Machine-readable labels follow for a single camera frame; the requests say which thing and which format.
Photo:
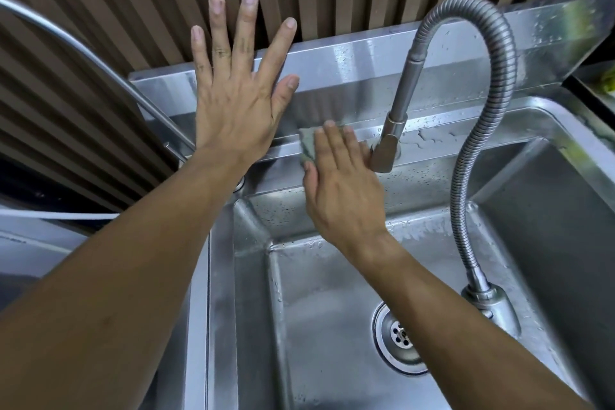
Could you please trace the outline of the curved smooth metal faucet pipe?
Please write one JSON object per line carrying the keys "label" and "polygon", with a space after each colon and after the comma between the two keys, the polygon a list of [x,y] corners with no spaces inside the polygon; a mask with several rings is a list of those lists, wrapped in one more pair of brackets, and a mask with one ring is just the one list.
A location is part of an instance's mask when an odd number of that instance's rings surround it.
{"label": "curved smooth metal faucet pipe", "polygon": [[0,156],[122,209],[195,140],[188,64],[121,74],[87,40],[19,0],[0,0]]}

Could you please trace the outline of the round metal sink drain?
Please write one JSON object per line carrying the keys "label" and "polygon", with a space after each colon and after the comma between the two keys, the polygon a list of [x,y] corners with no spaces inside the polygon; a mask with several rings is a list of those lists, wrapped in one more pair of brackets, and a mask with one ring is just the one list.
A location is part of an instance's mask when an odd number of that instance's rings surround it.
{"label": "round metal sink drain", "polygon": [[429,370],[404,327],[385,303],[380,303],[372,321],[373,339],[384,362],[400,374],[419,376]]}

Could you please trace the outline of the person's right hand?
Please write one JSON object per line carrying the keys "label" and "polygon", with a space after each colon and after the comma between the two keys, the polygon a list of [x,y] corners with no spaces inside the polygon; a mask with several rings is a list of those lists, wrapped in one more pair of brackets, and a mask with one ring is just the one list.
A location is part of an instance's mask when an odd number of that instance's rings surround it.
{"label": "person's right hand", "polygon": [[359,268],[373,255],[379,240],[388,237],[384,190],[379,180],[364,177],[365,142],[357,137],[356,168],[350,171],[338,168],[339,126],[333,121],[324,124],[327,129],[319,128],[314,133],[322,212],[310,213],[306,209],[321,237]]}

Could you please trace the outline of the yellow green sponge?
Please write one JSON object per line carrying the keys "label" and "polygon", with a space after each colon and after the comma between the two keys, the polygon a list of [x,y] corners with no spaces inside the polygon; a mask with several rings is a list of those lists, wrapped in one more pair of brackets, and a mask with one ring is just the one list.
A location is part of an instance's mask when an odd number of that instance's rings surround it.
{"label": "yellow green sponge", "polygon": [[601,94],[615,97],[615,65],[602,73],[597,88]]}

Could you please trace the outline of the grey cleaning cloth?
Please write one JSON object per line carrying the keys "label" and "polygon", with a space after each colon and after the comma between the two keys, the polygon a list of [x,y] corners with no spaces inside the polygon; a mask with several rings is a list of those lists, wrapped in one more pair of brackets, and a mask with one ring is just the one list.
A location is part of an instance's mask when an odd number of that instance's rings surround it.
{"label": "grey cleaning cloth", "polygon": [[317,166],[317,150],[314,143],[314,133],[319,128],[327,129],[326,124],[315,127],[301,127],[298,129],[299,142],[301,145],[301,160],[303,163],[311,162]]}

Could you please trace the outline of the person's left hand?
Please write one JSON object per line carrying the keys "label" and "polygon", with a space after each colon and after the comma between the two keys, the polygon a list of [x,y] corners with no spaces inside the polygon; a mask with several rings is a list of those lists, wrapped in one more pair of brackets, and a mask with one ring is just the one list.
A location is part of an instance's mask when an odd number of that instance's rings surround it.
{"label": "person's left hand", "polygon": [[265,156],[273,136],[271,95],[296,34],[296,20],[278,28],[256,72],[238,83],[232,80],[232,48],[226,23],[225,0],[209,0],[213,83],[197,97],[194,158],[226,176],[241,177]]}

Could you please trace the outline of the person's right forearm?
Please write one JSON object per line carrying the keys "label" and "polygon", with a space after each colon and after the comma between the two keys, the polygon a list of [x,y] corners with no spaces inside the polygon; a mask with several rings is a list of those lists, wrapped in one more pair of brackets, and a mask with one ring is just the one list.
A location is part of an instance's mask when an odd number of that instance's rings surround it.
{"label": "person's right forearm", "polygon": [[345,255],[400,321],[453,410],[592,410],[386,230]]}

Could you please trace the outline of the person's left forearm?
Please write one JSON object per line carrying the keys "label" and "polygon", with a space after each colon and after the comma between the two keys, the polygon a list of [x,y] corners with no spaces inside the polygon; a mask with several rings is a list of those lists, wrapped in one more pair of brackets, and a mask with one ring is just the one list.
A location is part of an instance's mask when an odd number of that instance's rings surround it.
{"label": "person's left forearm", "polygon": [[0,410],[138,410],[205,239],[263,156],[202,149],[0,313]]}

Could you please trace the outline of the stainless steel neighbouring sink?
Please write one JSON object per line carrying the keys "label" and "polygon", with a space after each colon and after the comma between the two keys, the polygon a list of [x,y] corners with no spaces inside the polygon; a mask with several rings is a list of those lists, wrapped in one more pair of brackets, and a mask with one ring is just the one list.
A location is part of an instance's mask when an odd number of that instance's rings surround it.
{"label": "stainless steel neighbouring sink", "polygon": [[[36,219],[0,218],[0,310],[86,240]],[[209,247],[205,243],[158,369],[139,410],[207,410]]]}

